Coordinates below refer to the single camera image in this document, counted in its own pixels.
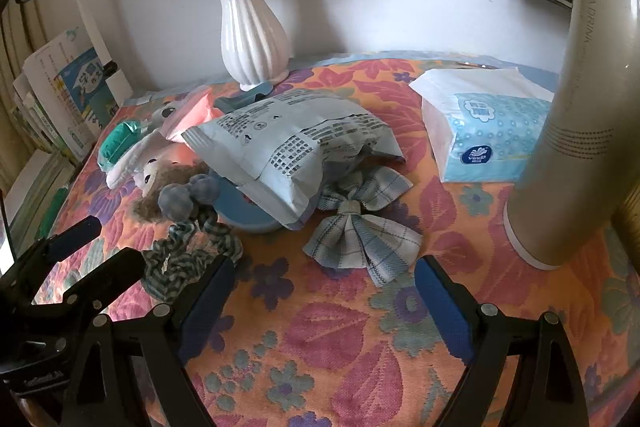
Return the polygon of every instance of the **curtain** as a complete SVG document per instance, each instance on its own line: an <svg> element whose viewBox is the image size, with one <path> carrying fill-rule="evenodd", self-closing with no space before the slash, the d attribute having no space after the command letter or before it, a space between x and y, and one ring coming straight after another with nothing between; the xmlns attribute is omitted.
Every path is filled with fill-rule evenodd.
<svg viewBox="0 0 640 427"><path fill-rule="evenodd" d="M9 191L35 150L15 120L14 80L25 58L46 44L36 1L10 0L0 16L0 190Z"/></svg>

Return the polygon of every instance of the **printed icon on bag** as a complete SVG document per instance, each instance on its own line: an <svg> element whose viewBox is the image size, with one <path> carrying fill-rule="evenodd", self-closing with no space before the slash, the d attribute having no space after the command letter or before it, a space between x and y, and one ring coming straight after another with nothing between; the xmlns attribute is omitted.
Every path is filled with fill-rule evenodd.
<svg viewBox="0 0 640 427"><path fill-rule="evenodd" d="M472 117L478 118L482 123L487 123L495 118L495 109L489 104L478 100L465 100L465 109Z"/></svg>
<svg viewBox="0 0 640 427"><path fill-rule="evenodd" d="M494 151L488 145L480 145L477 147L471 147L471 149L466 150L462 156L460 156L460 161L466 165L472 165L474 163L487 163L491 156L494 154Z"/></svg>

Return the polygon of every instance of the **white tissue paper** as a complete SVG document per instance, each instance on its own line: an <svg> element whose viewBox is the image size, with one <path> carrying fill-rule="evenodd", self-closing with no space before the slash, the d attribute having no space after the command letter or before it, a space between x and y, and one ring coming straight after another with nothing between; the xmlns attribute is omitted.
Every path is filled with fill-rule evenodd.
<svg viewBox="0 0 640 427"><path fill-rule="evenodd" d="M516 69L430 70L409 86L443 182L516 181L553 100Z"/></svg>

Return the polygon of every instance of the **floral tablecloth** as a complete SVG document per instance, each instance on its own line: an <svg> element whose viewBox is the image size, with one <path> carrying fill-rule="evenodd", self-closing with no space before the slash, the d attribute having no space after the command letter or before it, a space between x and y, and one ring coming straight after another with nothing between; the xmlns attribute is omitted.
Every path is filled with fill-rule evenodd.
<svg viewBox="0 0 640 427"><path fill-rule="evenodd" d="M478 301L519 317L558 313L584 381L591 426L615 425L640 390L640 285L614 234L600 232L571 263L539 271L517 256L504 232L510 185L440 183L420 97L407 84L427 69L464 62L386 53L320 64L293 72L277 91L330 90L386 121L406 156L405 164L391 166L415 186L381 215L421 231L422 253L436 255ZM491 65L501 63L491 59ZM228 95L237 84L214 89ZM146 118L164 100L180 96L121 108L108 130L126 118ZM54 268L39 302L60 301L65 289L118 249L143 250L166 235L167 223L143 224L129 215L139 196L133 181L109 190L94 152L56 230L94 215L102 235ZM432 425L462 363L449 356L411 274L376 288L365 269L325 269L303 253L323 217L317 212L299 232L241 234L246 254L238 286L207 346L186 366L194 387L220 427ZM139 317L153 304L137 283L108 312L115 320ZM513 369L509 362L506 374ZM164 425L144 370L139 377L150 415ZM497 424L509 386L504 378L487 425Z"/></svg>

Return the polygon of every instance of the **vase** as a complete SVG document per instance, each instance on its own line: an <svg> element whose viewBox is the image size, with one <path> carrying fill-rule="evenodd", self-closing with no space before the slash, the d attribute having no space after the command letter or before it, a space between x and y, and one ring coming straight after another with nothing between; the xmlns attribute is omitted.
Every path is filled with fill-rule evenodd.
<svg viewBox="0 0 640 427"><path fill-rule="evenodd" d="M248 91L258 84L274 86L289 74L291 44L264 0L220 0L222 60L231 77Z"/></svg>

